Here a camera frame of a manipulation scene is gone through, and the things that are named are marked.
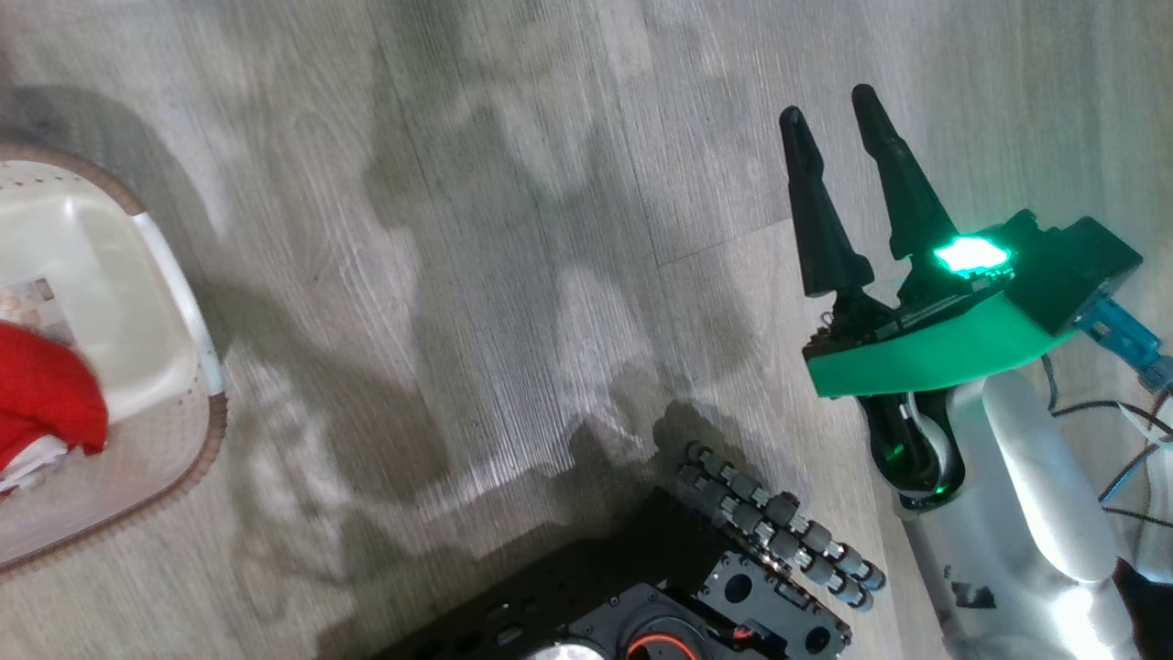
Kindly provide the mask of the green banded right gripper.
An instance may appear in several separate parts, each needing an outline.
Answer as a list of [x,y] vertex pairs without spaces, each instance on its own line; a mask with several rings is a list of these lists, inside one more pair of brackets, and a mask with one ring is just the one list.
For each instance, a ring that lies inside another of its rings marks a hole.
[[1080,302],[1067,258],[1056,256],[1056,234],[1022,247],[1005,237],[960,234],[875,88],[855,86],[850,103],[877,166],[893,259],[911,258],[908,279],[920,298],[889,308],[863,291],[874,281],[872,263],[850,246],[804,113],[784,109],[779,128],[804,292],[843,292],[829,324],[805,347],[818,394],[944,390],[1021,368],[1067,341]]

